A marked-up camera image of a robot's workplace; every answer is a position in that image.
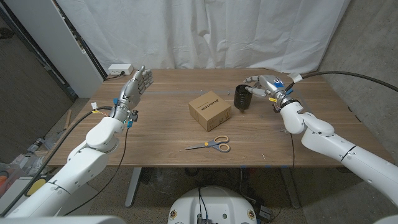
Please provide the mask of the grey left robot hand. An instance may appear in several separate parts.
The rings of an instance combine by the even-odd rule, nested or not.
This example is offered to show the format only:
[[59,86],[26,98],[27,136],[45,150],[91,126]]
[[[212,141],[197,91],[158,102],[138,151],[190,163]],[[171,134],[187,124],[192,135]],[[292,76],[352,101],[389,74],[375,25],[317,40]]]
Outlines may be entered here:
[[143,65],[122,87],[119,98],[109,116],[124,122],[139,104],[141,96],[152,83],[152,71],[146,69]]

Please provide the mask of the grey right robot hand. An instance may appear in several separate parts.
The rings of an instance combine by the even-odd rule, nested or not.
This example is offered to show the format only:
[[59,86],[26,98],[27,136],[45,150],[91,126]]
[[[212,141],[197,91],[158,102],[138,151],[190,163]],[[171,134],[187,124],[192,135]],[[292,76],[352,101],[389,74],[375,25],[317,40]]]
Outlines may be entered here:
[[254,83],[247,86],[246,90],[260,98],[268,98],[274,103],[274,108],[279,111],[290,103],[299,103],[293,99],[285,89],[283,81],[274,75],[256,75],[246,78],[244,84]]

